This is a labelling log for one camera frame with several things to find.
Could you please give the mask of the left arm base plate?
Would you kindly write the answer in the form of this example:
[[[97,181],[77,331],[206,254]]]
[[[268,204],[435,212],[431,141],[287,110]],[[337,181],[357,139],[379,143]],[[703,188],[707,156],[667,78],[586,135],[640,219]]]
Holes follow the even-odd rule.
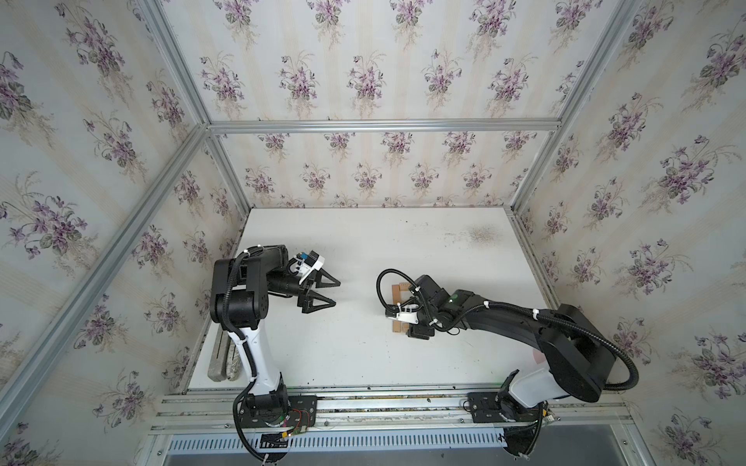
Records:
[[[249,394],[238,405],[238,425],[243,429],[272,427],[300,434],[315,425],[317,408],[318,397],[313,395]]]

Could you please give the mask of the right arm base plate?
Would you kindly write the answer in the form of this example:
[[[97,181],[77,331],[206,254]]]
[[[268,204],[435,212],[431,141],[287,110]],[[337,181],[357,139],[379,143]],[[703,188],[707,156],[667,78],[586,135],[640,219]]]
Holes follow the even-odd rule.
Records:
[[[470,392],[462,407],[474,423],[536,423],[549,414],[544,403],[527,408],[507,392]]]

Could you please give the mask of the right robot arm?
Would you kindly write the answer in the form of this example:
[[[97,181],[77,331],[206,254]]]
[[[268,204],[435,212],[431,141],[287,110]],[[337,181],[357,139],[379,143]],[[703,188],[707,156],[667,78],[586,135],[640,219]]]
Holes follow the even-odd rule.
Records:
[[[534,371],[516,369],[499,390],[467,396],[465,407],[474,423],[506,424],[503,448],[514,458],[528,459],[535,451],[551,401],[574,398],[596,403],[606,391],[622,392],[639,383],[633,359],[575,306],[527,308],[470,290],[449,292],[429,275],[406,282],[409,298],[379,302],[387,318],[408,324],[408,337],[428,340],[438,333],[483,331],[542,355]]]

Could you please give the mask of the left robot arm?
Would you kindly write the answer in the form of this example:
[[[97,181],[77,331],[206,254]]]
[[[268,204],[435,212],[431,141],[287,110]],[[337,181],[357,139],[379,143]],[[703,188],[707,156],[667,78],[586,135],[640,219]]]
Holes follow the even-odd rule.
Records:
[[[275,465],[287,454],[261,452],[249,440],[247,429],[283,427],[268,440],[268,446],[281,447],[312,426],[315,418],[309,408],[299,405],[302,396],[289,396],[261,323],[268,316],[272,296],[295,298],[303,315],[335,307],[334,300],[318,293],[341,285],[324,270],[325,263],[314,250],[290,256],[284,245],[256,245],[214,266],[210,318],[233,343],[248,377],[246,388],[232,402],[231,415],[241,445],[263,465]]]

